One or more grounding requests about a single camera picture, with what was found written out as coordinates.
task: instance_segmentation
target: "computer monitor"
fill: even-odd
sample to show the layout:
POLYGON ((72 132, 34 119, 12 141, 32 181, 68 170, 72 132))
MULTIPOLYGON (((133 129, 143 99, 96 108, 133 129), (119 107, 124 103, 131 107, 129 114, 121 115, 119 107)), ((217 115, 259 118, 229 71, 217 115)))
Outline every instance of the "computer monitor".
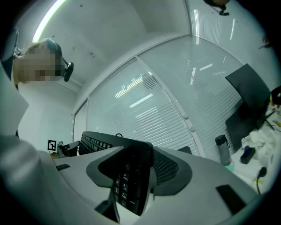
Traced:
POLYGON ((228 75, 226 79, 244 101, 225 122, 234 151, 237 151, 241 148, 242 138, 263 125, 270 100, 270 90, 248 64, 228 75))
POLYGON ((255 127, 259 129, 265 121, 265 113, 270 100, 270 90, 248 64, 228 75, 226 79, 240 94, 248 107, 255 127))

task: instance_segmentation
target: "desk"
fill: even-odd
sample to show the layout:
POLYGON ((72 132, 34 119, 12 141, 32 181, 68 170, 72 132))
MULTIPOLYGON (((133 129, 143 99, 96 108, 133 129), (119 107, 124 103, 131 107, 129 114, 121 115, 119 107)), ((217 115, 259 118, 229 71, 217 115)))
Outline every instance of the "desk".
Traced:
MULTIPOLYGON (((281 130, 281 127, 278 127, 273 123, 273 120, 281 121, 281 116, 279 116, 277 113, 274 113, 267 119, 267 121, 270 122, 270 124, 272 124, 274 128, 281 130)), ((270 128, 265 123, 261 127, 261 130, 266 132, 267 129, 270 128)), ((271 164, 267 168, 266 176, 259 179, 259 189, 261 193, 265 193, 266 191, 270 190, 279 173, 281 162, 281 132, 277 129, 275 129, 274 131, 276 137, 276 145, 273 151, 271 164)), ((243 153, 244 150, 241 148, 231 156, 232 165, 234 165, 234 169, 232 172, 257 192, 256 178, 259 170, 261 169, 261 167, 263 167, 263 165, 259 160, 256 160, 254 158, 252 158, 248 164, 242 164, 240 162, 240 157, 243 153)))

